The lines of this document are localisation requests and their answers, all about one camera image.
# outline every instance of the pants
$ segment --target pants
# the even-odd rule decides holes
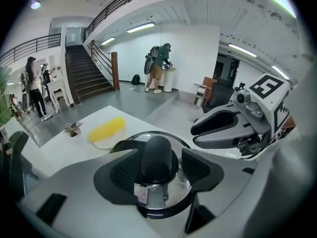
[[[39,103],[41,103],[41,107],[42,107],[44,115],[46,115],[46,109],[45,109],[44,99],[43,99],[40,91],[38,89],[30,90],[30,97],[34,101],[34,105],[35,105],[36,111],[39,115],[39,118],[42,118],[43,115],[42,115]]]
[[[154,79],[160,79],[161,76],[162,76],[162,68],[152,63],[150,77]]]
[[[50,102],[52,102],[48,85],[45,85],[45,88],[46,88],[46,91],[48,93],[49,100],[50,100]]]

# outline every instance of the black pants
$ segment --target black pants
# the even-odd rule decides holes
[[[39,118],[42,118],[43,115],[42,115],[39,103],[41,103],[41,107],[42,107],[44,115],[46,115],[46,109],[45,109],[44,99],[40,91],[38,89],[30,90],[30,96],[34,101],[34,105],[35,105],[36,111],[38,112]]]
[[[45,88],[46,88],[46,91],[48,93],[49,100],[50,100],[50,102],[52,102],[48,85],[45,85]]]

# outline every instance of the green shirt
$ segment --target green shirt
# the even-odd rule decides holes
[[[153,63],[163,68],[164,59],[168,59],[169,48],[167,46],[160,46],[158,49],[158,57],[153,60]]]

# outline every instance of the white sneakers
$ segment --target white sneakers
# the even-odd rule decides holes
[[[51,117],[52,117],[52,114],[46,114],[45,116],[41,117],[41,121],[44,122]]]
[[[52,114],[46,114],[46,115],[44,116],[44,119],[47,120],[47,119],[49,119],[49,118],[51,118],[51,117],[52,117]]]
[[[149,92],[150,91],[150,89],[147,87],[147,88],[145,88],[145,91],[146,92]],[[161,93],[162,91],[161,90],[154,90],[154,93]]]

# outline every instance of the green plant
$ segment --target green plant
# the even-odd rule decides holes
[[[70,137],[74,137],[78,134],[81,134],[81,131],[80,131],[80,126],[83,125],[83,122],[76,122],[76,123],[73,123],[73,124],[66,124],[67,127],[64,129],[64,133],[67,133],[68,136]]]
[[[0,67],[0,126],[5,125],[12,117],[9,96],[5,93],[11,68]]]

